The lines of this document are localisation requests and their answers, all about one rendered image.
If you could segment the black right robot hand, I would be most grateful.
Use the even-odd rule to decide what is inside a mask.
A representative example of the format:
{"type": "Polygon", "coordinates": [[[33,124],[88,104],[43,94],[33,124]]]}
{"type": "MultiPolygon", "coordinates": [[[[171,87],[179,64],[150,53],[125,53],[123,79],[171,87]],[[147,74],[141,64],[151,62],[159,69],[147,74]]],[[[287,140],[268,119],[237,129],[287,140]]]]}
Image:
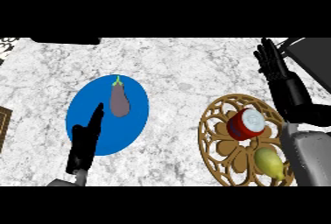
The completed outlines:
{"type": "Polygon", "coordinates": [[[262,44],[253,55],[261,65],[259,72],[268,80],[274,105],[284,120],[320,127],[331,126],[331,106],[314,104],[306,85],[298,74],[289,70],[280,50],[270,38],[262,38],[262,44]]]}

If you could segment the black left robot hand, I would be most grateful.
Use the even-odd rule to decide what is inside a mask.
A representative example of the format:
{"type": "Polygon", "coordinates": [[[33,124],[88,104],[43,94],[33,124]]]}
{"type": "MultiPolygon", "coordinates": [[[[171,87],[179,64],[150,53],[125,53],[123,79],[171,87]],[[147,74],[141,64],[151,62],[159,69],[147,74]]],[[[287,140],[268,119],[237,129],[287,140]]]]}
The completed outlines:
{"type": "Polygon", "coordinates": [[[101,122],[104,118],[104,103],[95,109],[88,127],[77,124],[73,129],[71,150],[67,160],[67,173],[77,174],[80,170],[88,171],[97,153],[101,134],[101,122]]]}

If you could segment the red can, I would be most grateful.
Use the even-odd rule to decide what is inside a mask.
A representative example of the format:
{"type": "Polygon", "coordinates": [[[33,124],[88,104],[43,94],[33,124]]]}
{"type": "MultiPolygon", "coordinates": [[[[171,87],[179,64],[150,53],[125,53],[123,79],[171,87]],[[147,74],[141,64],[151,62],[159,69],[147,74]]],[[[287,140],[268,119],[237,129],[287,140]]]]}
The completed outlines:
{"type": "Polygon", "coordinates": [[[227,123],[231,137],[237,141],[244,141],[259,137],[265,132],[265,117],[253,108],[244,108],[227,123]]]}

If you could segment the brown openwork round placemat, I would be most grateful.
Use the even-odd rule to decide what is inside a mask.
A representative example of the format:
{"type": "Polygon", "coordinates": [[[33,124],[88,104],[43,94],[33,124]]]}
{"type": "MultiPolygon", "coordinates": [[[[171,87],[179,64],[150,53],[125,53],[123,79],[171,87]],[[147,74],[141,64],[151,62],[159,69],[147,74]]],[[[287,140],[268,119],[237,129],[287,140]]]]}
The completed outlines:
{"type": "Polygon", "coordinates": [[[290,186],[296,180],[283,152],[280,136],[284,118],[265,101],[247,94],[228,94],[209,105],[202,115],[199,145],[207,169],[224,186],[290,186]],[[241,143],[227,130],[227,123],[244,108],[256,109],[265,117],[267,128],[261,136],[241,143]],[[284,180],[268,177],[255,164],[255,152],[271,148],[284,163],[284,180]]]}

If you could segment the blue oval plate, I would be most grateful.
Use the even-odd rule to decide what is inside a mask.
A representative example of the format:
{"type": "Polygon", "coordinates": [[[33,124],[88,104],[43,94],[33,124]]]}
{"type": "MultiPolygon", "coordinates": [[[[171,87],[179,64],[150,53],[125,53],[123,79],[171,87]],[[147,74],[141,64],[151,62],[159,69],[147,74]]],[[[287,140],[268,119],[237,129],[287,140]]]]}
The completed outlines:
{"type": "Polygon", "coordinates": [[[98,105],[104,103],[104,118],[97,145],[97,155],[117,153],[135,142],[150,117],[150,98],[142,85],[126,75],[113,74],[97,78],[77,92],[67,110],[67,135],[73,138],[73,126],[89,125],[98,105]],[[116,117],[110,109],[113,83],[122,81],[129,99],[129,114],[116,117]]]}

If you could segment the purple eggplant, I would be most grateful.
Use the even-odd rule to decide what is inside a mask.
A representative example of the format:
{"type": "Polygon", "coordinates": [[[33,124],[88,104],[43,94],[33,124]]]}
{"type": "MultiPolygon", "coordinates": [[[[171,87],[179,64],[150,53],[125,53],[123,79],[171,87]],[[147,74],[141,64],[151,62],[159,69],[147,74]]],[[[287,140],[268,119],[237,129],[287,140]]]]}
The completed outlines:
{"type": "Polygon", "coordinates": [[[111,84],[110,110],[116,117],[123,117],[131,112],[131,101],[125,92],[125,83],[117,76],[111,84]]]}

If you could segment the brown wooden board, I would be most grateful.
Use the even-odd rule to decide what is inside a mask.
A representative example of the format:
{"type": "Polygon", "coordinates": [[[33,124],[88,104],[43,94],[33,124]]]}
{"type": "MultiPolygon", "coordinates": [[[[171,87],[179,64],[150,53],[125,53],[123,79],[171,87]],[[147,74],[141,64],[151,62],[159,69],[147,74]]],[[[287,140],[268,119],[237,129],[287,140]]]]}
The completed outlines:
{"type": "Polygon", "coordinates": [[[0,106],[0,152],[4,151],[6,131],[8,131],[12,113],[14,111],[9,108],[5,108],[0,106]]]}

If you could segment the yellow-green lemon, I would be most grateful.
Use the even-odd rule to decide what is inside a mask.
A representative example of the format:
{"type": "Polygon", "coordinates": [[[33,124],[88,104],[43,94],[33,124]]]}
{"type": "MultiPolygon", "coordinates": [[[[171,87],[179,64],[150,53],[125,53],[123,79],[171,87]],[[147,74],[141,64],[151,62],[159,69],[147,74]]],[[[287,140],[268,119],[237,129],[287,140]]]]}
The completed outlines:
{"type": "Polygon", "coordinates": [[[255,153],[255,163],[267,176],[281,181],[284,175],[284,163],[272,149],[261,148],[255,153]]]}

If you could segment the black appliance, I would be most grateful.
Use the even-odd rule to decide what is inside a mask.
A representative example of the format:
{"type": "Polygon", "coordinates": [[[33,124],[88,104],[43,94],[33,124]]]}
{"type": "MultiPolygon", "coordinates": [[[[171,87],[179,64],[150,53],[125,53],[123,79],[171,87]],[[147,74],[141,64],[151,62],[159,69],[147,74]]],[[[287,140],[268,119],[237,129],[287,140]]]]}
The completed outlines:
{"type": "Polygon", "coordinates": [[[98,45],[101,38],[32,38],[38,43],[98,45]]]}

